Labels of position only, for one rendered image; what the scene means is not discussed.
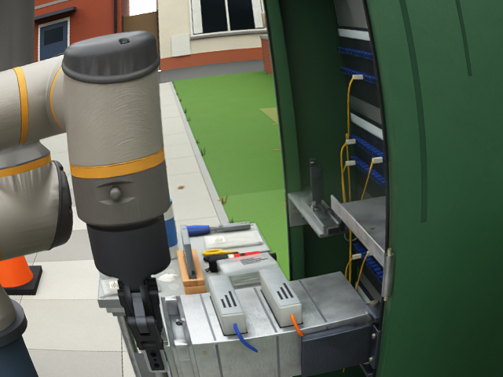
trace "orange wall stripe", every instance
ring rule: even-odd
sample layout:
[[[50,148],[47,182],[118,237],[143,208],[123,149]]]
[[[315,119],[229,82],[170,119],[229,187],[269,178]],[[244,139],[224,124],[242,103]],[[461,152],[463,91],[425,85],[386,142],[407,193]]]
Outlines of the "orange wall stripe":
[[[28,138],[28,91],[26,90],[26,79],[20,67],[14,68],[19,86],[19,98],[21,103],[21,135],[19,145],[26,143]]]
[[[53,109],[53,90],[54,90],[54,83],[56,82],[57,76],[60,74],[61,67],[60,69],[57,70],[56,75],[54,76],[53,84],[50,86],[50,96],[49,96],[49,102],[50,102],[50,112],[53,113],[54,120],[56,121],[57,125],[63,130],[66,131],[61,124],[57,121],[56,114],[54,114],[54,109]]]
[[[199,65],[230,63],[234,61],[261,60],[262,47],[254,49],[228,49],[211,53],[194,53],[186,57],[166,57],[160,60],[161,71]]]
[[[25,163],[23,165],[19,165],[17,167],[8,167],[7,169],[0,170],[0,178],[3,177],[11,177],[16,174],[26,173],[30,170],[35,170],[40,167],[43,167],[50,163],[52,159],[50,158],[50,154],[42,157],[41,159],[36,159],[35,161],[31,161],[30,163]]]
[[[99,167],[78,167],[70,164],[72,176],[84,179],[103,179],[122,177],[123,175],[140,173],[160,165],[164,161],[164,149],[153,155],[134,159],[126,163],[114,163],[112,165],[102,165]]]

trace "blue screwdriver handle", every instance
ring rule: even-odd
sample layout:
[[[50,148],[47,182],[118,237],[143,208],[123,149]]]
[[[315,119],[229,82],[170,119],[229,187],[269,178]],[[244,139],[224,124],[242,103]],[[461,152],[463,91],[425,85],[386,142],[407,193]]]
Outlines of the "blue screwdriver handle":
[[[189,231],[189,237],[195,236],[203,236],[210,232],[209,225],[189,225],[187,226],[187,230]]]

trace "window frame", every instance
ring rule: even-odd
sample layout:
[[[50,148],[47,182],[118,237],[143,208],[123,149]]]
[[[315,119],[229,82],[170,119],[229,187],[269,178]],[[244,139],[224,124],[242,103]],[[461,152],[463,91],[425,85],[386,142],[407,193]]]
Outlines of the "window frame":
[[[249,34],[264,34],[267,32],[266,26],[263,24],[262,13],[264,13],[264,2],[263,0],[251,0],[251,6],[253,7],[253,18],[255,24],[257,21],[262,27],[256,27],[255,29],[246,30],[229,30],[230,29],[230,19],[229,19],[229,5],[227,0],[224,0],[226,4],[226,17],[227,17],[227,31],[218,31],[215,33],[204,33],[203,30],[203,17],[201,15],[200,0],[190,0],[189,1],[189,15],[190,15],[190,39],[204,39],[204,38],[215,38],[215,37],[226,37],[231,35],[249,35]],[[195,29],[201,30],[201,32],[196,33]]]
[[[40,61],[40,31],[43,27],[45,26],[50,26],[54,24],[59,24],[60,22],[67,21],[67,41],[66,41],[66,46],[67,48],[70,46],[70,17],[65,17],[65,18],[60,18],[59,20],[55,21],[50,21],[46,22],[44,24],[39,25],[39,41],[38,41],[38,51],[37,51],[37,61]]]

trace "grass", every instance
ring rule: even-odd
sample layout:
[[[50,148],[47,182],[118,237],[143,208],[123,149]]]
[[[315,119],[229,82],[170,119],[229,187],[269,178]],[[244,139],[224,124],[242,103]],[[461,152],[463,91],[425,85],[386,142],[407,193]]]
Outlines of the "grass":
[[[211,151],[204,157],[229,219],[260,228],[288,276],[288,234],[273,76],[242,73],[176,82],[190,127]]]

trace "door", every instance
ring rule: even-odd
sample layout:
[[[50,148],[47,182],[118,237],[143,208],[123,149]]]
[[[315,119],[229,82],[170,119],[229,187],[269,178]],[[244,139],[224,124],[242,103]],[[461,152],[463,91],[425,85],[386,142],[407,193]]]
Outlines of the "door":
[[[40,28],[40,60],[55,57],[68,47],[68,21]]]

